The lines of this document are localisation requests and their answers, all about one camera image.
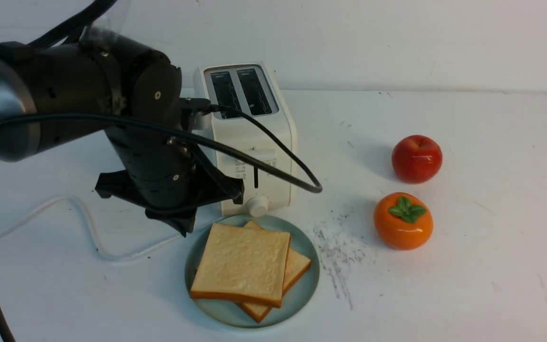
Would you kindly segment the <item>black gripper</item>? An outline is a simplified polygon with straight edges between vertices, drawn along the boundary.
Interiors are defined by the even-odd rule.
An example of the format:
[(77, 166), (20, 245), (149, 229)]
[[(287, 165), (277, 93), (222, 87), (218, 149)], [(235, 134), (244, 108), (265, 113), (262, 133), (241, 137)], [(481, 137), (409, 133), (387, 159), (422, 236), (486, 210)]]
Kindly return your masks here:
[(195, 229), (198, 206), (244, 202), (241, 178), (228, 177), (211, 164), (193, 165), (167, 134), (129, 126), (111, 126), (105, 134), (124, 170), (99, 175), (95, 190), (102, 199), (135, 204), (146, 218), (169, 225), (183, 237)]

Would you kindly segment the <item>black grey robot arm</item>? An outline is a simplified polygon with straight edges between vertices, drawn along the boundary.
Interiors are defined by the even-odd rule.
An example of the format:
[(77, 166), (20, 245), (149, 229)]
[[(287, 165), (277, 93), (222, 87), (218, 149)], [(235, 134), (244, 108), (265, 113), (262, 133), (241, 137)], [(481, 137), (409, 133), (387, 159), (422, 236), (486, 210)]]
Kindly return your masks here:
[[(25, 114), (103, 114), (134, 118), (185, 132), (205, 100), (180, 97), (182, 72), (160, 51), (118, 37), (108, 52), (86, 43), (36, 51), (0, 43), (0, 120)], [(95, 190), (144, 208), (150, 219), (183, 236), (196, 210), (243, 201), (243, 182), (227, 177), (197, 144), (127, 125), (87, 120), (14, 125), (0, 130), (0, 160), (19, 162), (104, 131), (124, 165), (101, 173)]]

